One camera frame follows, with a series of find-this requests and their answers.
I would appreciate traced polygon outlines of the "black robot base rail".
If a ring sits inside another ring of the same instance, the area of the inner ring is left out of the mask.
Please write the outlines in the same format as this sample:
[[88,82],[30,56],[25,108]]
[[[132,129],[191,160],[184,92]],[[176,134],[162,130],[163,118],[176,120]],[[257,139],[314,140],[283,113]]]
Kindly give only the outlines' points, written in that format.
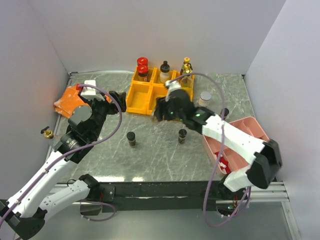
[[203,209],[207,181],[101,182],[81,200],[104,202],[118,211]]

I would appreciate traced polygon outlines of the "red lid sauce jar front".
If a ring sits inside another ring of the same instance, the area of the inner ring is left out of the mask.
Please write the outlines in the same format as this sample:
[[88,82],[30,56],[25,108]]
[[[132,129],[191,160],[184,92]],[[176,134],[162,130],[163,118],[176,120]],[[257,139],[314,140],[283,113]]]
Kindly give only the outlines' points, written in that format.
[[138,79],[142,82],[148,82],[149,81],[149,68],[148,66],[141,65],[137,66],[137,74]]

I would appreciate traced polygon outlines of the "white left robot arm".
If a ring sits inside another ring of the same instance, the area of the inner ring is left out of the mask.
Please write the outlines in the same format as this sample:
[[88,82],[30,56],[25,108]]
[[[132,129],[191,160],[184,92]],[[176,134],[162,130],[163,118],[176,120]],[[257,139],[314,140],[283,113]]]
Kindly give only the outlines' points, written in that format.
[[53,147],[43,166],[21,190],[0,201],[0,221],[7,222],[20,239],[35,236],[46,221],[74,202],[102,200],[100,183],[90,174],[80,176],[53,195],[49,192],[100,142],[98,138],[106,117],[126,111],[125,92],[109,91],[107,95],[110,100],[101,93],[89,98],[82,96],[85,105],[72,111],[66,133]]

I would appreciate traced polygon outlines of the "glass oil bottle gold spout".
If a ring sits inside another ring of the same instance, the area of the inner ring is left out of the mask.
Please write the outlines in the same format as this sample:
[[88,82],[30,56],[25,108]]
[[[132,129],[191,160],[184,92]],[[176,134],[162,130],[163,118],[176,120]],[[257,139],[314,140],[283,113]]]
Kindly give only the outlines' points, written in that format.
[[181,80],[180,80],[180,84],[181,84],[182,87],[184,87],[184,88],[188,87],[188,82],[189,82],[190,79],[192,79],[191,75],[190,75],[190,73],[192,73],[192,72],[193,72],[193,67],[192,67],[192,69],[185,68],[185,74],[183,74],[184,77],[182,77]]

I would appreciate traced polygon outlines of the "chili sauce bottle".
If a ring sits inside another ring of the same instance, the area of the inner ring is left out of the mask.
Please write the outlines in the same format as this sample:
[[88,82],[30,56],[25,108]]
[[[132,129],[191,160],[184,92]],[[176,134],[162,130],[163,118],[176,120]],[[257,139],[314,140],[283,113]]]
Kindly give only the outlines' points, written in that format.
[[185,73],[186,73],[186,66],[183,65],[183,66],[181,67],[181,70],[180,70],[179,74],[180,74],[180,75],[183,75],[183,74],[185,74]]
[[192,65],[190,64],[190,58],[189,57],[185,57],[184,58],[183,67],[192,69]]

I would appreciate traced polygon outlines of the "red lid sauce jar back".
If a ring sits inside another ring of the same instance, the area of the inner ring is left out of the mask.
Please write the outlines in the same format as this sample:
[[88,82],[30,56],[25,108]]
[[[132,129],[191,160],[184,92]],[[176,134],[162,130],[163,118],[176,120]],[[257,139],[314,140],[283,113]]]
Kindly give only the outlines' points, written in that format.
[[148,60],[148,58],[142,56],[142,57],[139,57],[136,60],[136,63],[137,63],[137,67],[139,67],[139,66],[148,66],[149,60]]

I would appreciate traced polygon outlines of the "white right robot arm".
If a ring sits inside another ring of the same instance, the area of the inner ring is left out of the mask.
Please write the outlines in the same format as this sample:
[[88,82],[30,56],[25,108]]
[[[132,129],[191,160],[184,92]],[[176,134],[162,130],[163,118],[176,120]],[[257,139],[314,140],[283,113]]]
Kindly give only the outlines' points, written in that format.
[[195,106],[183,89],[157,98],[154,117],[159,122],[181,120],[190,130],[220,142],[247,162],[247,166],[227,174],[220,181],[219,193],[224,199],[231,199],[238,190],[249,186],[267,189],[282,167],[276,141],[251,136],[225,122],[208,108]]

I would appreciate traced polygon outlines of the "red lid sauce jar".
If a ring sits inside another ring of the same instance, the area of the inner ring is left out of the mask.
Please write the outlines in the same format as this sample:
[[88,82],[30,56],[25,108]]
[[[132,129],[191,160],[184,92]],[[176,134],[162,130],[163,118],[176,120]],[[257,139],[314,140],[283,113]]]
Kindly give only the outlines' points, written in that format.
[[149,68],[148,66],[141,65],[137,66],[137,74],[138,79],[142,82],[148,82],[149,81]]
[[139,66],[148,66],[149,60],[148,60],[148,58],[142,56],[142,57],[139,57],[136,60],[136,63],[137,63],[137,67],[139,67]]

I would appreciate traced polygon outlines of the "white powder bottle black cap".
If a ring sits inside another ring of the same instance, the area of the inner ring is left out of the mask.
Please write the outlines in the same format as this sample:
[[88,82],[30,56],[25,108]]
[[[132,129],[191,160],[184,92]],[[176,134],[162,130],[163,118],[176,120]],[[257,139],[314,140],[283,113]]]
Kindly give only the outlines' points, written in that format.
[[166,60],[163,61],[163,64],[160,66],[159,80],[161,83],[165,83],[170,79],[170,65]]

